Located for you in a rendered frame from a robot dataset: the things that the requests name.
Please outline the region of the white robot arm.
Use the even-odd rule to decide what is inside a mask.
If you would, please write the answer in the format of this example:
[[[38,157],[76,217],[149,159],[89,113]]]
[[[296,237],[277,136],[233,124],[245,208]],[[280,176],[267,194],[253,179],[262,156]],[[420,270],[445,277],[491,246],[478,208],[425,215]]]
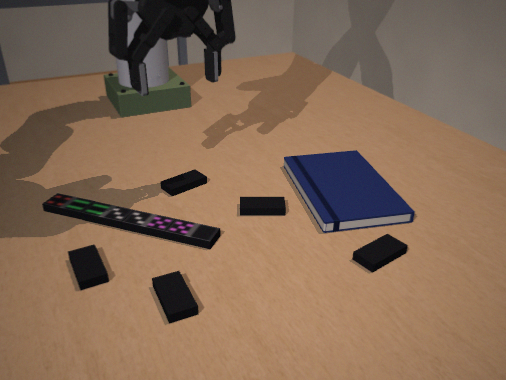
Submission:
[[[142,19],[135,12],[128,22],[128,46],[134,38],[134,33]],[[146,64],[148,88],[163,85],[169,81],[166,40],[159,39],[155,47],[151,48],[144,61]],[[128,62],[116,58],[119,83],[131,87]]]

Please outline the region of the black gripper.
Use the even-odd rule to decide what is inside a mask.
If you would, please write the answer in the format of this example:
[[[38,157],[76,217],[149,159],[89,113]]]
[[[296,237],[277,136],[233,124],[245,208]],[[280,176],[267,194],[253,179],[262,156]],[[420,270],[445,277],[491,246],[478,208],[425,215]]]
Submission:
[[[216,35],[203,19],[208,5],[215,11]],[[127,23],[135,12],[142,21],[128,46]],[[143,60],[159,38],[197,35],[207,46],[205,77],[212,83],[221,75],[222,48],[236,38],[231,0],[109,0],[108,28],[109,52],[128,62],[131,86],[141,96],[149,94]]]

